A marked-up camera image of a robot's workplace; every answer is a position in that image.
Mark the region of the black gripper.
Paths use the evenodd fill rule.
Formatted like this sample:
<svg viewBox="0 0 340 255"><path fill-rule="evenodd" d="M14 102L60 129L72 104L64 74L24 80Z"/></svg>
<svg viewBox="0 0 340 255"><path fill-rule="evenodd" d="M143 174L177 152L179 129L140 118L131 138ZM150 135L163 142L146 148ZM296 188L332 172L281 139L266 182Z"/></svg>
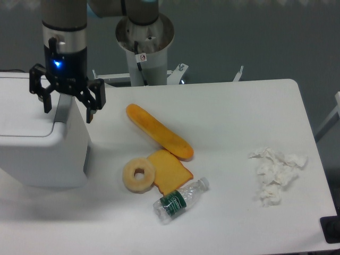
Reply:
<svg viewBox="0 0 340 255"><path fill-rule="evenodd" d="M29 91L36 94L44 105L44 112L52 109L51 93L57 91L77 97L86 107L86 122L91 123L96 111L106 104L105 82L103 79L88 80L87 49L76 53L57 53L44 48L46 68L35 64L29 70ZM41 77L49 85L44 88Z"/></svg>

